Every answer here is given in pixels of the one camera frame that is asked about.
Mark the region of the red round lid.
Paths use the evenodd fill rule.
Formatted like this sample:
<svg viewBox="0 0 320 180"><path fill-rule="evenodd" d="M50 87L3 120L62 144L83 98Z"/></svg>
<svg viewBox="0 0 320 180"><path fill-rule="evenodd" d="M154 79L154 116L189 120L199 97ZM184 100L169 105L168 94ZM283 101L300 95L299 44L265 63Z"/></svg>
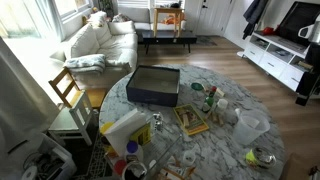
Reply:
<svg viewBox="0 0 320 180"><path fill-rule="evenodd" d="M118 160L114 165L114 170L118 175L121 175L127 163L125 160Z"/></svg>

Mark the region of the black coffee table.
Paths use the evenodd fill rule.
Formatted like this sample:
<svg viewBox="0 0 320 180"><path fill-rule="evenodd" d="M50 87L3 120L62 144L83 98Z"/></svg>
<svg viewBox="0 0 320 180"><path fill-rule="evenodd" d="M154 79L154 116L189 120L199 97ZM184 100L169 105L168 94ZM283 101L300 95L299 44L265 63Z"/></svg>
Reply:
<svg viewBox="0 0 320 180"><path fill-rule="evenodd" d="M189 47L197 42L197 37L190 31L182 31L180 35L177 35L174 31L164 30L158 31L157 35L154 35L154 32L149 30L142 32L142 42L146 51L149 51L149 46L152 44L182 44Z"/></svg>

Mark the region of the hanging dark jacket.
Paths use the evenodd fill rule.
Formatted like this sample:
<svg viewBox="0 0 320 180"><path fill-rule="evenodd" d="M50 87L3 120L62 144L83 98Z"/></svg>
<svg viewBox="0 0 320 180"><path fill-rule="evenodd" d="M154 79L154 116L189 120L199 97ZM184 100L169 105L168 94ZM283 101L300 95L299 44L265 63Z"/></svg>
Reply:
<svg viewBox="0 0 320 180"><path fill-rule="evenodd" d="M248 22L243 31L243 40L245 40L247 36L250 36L253 33L255 25L258 23L267 5L267 2L268 0L253 0L253 2L243 14L243 17Z"/></svg>

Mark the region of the yellow box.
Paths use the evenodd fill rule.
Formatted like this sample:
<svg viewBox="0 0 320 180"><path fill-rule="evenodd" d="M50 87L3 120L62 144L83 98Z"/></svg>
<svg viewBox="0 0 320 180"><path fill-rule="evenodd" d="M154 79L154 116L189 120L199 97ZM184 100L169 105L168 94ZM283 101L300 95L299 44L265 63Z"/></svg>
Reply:
<svg viewBox="0 0 320 180"><path fill-rule="evenodd" d="M131 141L143 146L151 141L151 125L149 123L142 126L130 136Z"/></svg>

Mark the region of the dark blue cardboard box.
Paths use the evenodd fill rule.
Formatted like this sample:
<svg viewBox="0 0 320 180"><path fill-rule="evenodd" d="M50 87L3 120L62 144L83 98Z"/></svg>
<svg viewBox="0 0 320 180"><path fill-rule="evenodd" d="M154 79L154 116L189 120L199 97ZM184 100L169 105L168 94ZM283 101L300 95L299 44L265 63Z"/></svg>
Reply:
<svg viewBox="0 0 320 180"><path fill-rule="evenodd" d="M175 107L179 86L179 69L139 65L126 85L127 99L133 102Z"/></svg>

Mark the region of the metal bowl green rim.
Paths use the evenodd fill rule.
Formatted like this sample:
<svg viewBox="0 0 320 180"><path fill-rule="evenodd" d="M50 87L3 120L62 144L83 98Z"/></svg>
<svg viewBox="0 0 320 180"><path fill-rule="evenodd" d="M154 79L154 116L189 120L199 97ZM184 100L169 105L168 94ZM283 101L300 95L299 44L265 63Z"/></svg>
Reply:
<svg viewBox="0 0 320 180"><path fill-rule="evenodd" d="M245 161L253 168L269 169L276 164L276 157L264 147L255 147L245 155Z"/></svg>

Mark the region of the white small chair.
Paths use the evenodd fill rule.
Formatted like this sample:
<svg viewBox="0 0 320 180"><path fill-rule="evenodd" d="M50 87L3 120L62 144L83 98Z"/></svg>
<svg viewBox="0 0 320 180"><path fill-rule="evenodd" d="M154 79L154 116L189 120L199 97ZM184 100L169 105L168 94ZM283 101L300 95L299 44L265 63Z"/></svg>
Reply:
<svg viewBox="0 0 320 180"><path fill-rule="evenodd" d="M60 144L65 139L83 139L88 146L92 141L87 126L93 118L93 108L87 92L83 90L71 108L63 108L48 129L49 134Z"/></svg>

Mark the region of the black television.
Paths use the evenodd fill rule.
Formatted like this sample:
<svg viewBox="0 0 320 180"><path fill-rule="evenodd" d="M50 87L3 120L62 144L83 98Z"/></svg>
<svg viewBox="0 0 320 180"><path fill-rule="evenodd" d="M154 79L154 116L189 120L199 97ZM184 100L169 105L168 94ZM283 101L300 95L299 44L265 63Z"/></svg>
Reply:
<svg viewBox="0 0 320 180"><path fill-rule="evenodd" d="M301 28L312 25L320 14L320 4L295 1L276 29L276 34L291 42L308 46L310 42L298 36Z"/></svg>

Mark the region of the green round lid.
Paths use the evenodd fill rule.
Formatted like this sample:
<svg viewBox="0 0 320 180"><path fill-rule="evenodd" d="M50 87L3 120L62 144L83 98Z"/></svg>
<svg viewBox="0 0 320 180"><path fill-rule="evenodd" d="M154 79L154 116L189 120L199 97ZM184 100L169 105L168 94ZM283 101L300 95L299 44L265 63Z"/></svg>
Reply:
<svg viewBox="0 0 320 180"><path fill-rule="evenodd" d="M191 88L192 88L193 90L197 90L197 91L204 90L202 84L196 83L196 82L191 83Z"/></svg>

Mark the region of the grey folded blanket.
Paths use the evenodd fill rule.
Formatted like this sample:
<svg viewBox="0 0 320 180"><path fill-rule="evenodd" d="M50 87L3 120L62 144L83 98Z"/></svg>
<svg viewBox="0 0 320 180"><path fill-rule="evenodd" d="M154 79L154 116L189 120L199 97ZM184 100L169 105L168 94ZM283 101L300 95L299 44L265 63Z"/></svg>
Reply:
<svg viewBox="0 0 320 180"><path fill-rule="evenodd" d="M105 70L105 56L103 54L85 55L77 58L67 59L64 62L66 67L72 73L98 73Z"/></svg>

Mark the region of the white pill bottle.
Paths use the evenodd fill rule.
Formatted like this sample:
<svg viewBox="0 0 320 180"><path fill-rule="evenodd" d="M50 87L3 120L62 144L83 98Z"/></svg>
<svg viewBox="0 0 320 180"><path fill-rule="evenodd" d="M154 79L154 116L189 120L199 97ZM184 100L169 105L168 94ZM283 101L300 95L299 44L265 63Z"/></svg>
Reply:
<svg viewBox="0 0 320 180"><path fill-rule="evenodd" d="M216 113L223 113L228 106L228 101L226 99L219 99L217 102L217 107L215 109Z"/></svg>

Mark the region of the wooden block pile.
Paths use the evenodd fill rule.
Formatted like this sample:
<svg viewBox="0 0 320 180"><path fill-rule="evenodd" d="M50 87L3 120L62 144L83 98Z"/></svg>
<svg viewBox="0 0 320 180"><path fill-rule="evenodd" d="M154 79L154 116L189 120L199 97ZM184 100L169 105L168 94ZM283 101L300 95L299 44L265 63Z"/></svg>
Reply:
<svg viewBox="0 0 320 180"><path fill-rule="evenodd" d="M224 125L224 121L223 121L223 118L222 118L221 115L211 111L210 112L210 116L211 116L211 119L212 119L213 122L218 123L220 126Z"/></svg>

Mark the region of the yellow picture book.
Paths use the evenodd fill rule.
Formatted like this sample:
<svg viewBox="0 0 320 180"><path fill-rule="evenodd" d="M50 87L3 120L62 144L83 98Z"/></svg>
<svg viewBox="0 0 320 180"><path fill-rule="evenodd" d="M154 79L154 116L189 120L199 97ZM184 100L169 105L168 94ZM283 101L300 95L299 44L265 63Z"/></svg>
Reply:
<svg viewBox="0 0 320 180"><path fill-rule="evenodd" d="M182 130L188 135L195 135L209 129L191 104L174 107L173 111L181 124Z"/></svg>

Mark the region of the wooden chair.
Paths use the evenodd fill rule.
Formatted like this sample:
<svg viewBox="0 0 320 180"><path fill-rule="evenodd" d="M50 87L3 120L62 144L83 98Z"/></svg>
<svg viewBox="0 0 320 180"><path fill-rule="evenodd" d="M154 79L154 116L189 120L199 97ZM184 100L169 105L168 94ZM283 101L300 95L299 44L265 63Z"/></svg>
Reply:
<svg viewBox="0 0 320 180"><path fill-rule="evenodd" d="M52 80L49 80L48 83L68 108L71 108L76 103L82 92L82 89L78 87L73 76L66 68L63 68L59 74ZM89 97L91 106L94 109L100 109L106 95L106 90L104 88L94 88L85 89L85 92Z"/></svg>

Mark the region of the clear plastic cup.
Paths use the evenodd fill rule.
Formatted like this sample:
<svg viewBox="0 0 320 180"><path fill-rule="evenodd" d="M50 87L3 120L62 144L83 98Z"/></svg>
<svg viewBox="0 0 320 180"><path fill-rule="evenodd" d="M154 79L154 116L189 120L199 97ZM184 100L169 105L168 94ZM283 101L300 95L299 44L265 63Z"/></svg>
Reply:
<svg viewBox="0 0 320 180"><path fill-rule="evenodd" d="M242 145L250 144L270 129L268 117L262 111L241 111L237 108L235 112L238 121L233 130L233 137Z"/></svg>

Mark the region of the white tv console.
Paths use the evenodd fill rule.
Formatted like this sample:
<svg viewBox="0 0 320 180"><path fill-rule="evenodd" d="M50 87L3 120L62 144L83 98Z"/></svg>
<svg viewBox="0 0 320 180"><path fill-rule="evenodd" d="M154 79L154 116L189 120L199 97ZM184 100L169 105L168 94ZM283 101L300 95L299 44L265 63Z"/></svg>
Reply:
<svg viewBox="0 0 320 180"><path fill-rule="evenodd" d="M307 48L276 35L254 32L247 42L242 57L250 59L291 90L295 91L307 71L301 63Z"/></svg>

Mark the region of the white sectional sofa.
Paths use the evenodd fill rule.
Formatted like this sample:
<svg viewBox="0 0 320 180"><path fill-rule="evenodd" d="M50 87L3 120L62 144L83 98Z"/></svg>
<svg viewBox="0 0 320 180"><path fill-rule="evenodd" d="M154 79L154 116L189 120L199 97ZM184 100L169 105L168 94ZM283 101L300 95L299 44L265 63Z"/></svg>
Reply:
<svg viewBox="0 0 320 180"><path fill-rule="evenodd" d="M54 66L62 69L72 58L92 58L103 55L105 69L72 73L80 89L111 88L121 78L134 72L138 61L140 24L146 23L147 10L128 8L133 20L104 22L101 26L88 23L65 39L50 58Z"/></svg>

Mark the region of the white mug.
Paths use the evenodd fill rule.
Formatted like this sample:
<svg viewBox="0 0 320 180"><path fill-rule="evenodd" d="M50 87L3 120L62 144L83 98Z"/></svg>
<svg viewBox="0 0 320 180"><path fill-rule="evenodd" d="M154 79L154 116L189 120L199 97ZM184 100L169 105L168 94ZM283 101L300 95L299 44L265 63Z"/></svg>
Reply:
<svg viewBox="0 0 320 180"><path fill-rule="evenodd" d="M139 161L132 161L126 165L122 172L122 180L145 180L147 168Z"/></svg>

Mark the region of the white bottle blue cap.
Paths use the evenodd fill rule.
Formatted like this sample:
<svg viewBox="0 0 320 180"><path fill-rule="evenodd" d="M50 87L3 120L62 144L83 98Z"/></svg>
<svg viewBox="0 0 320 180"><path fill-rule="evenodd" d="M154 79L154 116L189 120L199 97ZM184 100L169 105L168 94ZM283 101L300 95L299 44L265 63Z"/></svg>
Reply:
<svg viewBox="0 0 320 180"><path fill-rule="evenodd" d="M143 149L135 141L129 141L126 145L125 160L127 162L143 161Z"/></svg>

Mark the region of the wooden side table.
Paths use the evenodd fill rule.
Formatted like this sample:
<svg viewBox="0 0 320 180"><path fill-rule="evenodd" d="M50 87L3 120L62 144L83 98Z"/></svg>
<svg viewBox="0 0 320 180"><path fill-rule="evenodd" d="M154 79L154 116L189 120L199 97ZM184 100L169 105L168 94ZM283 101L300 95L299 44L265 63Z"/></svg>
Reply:
<svg viewBox="0 0 320 180"><path fill-rule="evenodd" d="M154 8L154 24L153 24L153 35L157 36L158 32L158 17L160 14L166 13L167 17L163 20L164 24L173 24L174 33L177 36L181 34L181 23L184 17L183 10L181 8L164 8L155 7Z"/></svg>

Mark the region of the green glass bottle red cap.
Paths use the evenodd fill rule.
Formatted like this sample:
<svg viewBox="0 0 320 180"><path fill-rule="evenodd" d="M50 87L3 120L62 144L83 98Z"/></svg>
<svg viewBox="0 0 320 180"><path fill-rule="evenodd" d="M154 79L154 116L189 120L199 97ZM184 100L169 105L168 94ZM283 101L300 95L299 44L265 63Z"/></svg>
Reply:
<svg viewBox="0 0 320 180"><path fill-rule="evenodd" d="M205 98L205 100L203 102L203 106L202 106L203 112L207 113L211 109L211 107L214 103L214 95L216 93L216 90L217 90L217 87L213 86L211 88L211 91L209 92L209 95Z"/></svg>

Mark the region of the white storage bin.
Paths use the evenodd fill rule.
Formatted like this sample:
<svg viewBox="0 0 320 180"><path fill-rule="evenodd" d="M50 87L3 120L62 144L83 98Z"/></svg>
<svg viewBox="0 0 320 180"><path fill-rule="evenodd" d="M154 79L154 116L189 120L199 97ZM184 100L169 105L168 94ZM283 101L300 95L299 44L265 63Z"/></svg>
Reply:
<svg viewBox="0 0 320 180"><path fill-rule="evenodd" d="M43 133L4 151L0 159L0 180L70 180L76 171L72 154Z"/></svg>

